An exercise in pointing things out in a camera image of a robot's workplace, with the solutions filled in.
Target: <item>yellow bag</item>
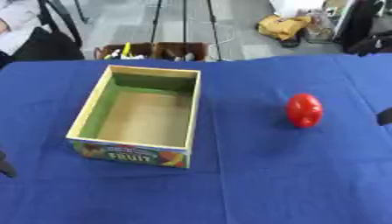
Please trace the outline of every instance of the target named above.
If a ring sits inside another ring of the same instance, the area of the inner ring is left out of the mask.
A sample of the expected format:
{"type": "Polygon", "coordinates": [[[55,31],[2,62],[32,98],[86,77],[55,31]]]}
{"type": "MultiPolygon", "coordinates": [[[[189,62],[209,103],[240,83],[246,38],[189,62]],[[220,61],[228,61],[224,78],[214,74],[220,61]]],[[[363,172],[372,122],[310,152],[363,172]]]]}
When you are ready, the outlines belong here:
{"type": "Polygon", "coordinates": [[[271,15],[259,22],[258,31],[261,34],[286,40],[294,37],[312,21],[311,17],[281,18],[271,15]]]}

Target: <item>cardboard box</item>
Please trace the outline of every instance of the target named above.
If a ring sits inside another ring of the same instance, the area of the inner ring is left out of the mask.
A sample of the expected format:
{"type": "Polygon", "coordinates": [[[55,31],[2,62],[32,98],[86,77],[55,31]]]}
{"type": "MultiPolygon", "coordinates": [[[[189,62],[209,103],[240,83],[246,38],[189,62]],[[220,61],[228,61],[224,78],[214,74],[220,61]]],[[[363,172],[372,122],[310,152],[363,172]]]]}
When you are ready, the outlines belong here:
{"type": "Polygon", "coordinates": [[[108,66],[66,135],[84,157],[189,168],[200,71],[108,66]]]}

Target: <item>green box lining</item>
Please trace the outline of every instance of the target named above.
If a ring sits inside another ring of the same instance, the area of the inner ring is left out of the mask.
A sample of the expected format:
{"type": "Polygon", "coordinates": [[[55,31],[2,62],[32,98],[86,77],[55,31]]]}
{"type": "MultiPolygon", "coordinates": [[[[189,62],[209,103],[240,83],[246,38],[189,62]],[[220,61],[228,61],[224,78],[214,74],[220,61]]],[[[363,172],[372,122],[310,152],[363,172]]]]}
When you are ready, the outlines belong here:
{"type": "Polygon", "coordinates": [[[122,91],[143,92],[160,95],[193,94],[193,78],[176,78],[131,74],[113,74],[104,88],[101,97],[80,131],[79,137],[97,138],[116,97],[122,91]]]}

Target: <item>tomato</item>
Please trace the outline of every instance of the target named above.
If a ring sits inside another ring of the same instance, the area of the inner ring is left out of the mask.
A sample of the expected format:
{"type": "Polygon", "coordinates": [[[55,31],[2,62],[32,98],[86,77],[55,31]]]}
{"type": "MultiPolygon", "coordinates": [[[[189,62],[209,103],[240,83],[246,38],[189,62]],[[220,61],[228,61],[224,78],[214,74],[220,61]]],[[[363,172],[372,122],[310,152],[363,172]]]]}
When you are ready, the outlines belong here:
{"type": "Polygon", "coordinates": [[[316,125],[323,116],[323,106],[311,94],[296,94],[287,103],[287,116],[299,128],[316,125]]]}

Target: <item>gray carpet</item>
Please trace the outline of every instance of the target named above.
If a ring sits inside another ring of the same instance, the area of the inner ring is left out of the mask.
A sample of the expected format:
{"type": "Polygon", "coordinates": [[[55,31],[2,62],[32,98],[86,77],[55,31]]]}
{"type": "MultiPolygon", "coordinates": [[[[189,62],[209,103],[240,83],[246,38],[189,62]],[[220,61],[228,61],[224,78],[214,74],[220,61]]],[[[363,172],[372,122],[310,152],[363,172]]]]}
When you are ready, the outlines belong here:
{"type": "MultiPolygon", "coordinates": [[[[76,13],[74,0],[61,0],[71,11],[84,40],[83,52],[92,59],[97,46],[149,41],[158,0],[80,0],[88,24],[76,13]]],[[[164,0],[156,41],[182,41],[182,0],[164,0]]],[[[206,0],[188,0],[188,39],[212,44],[206,0]]],[[[338,53],[336,45],[302,41],[295,49],[282,48],[275,40],[260,35],[255,24],[273,12],[268,0],[213,0],[225,60],[267,58],[286,54],[338,53]]],[[[216,58],[214,45],[209,59],[216,58]]]]}

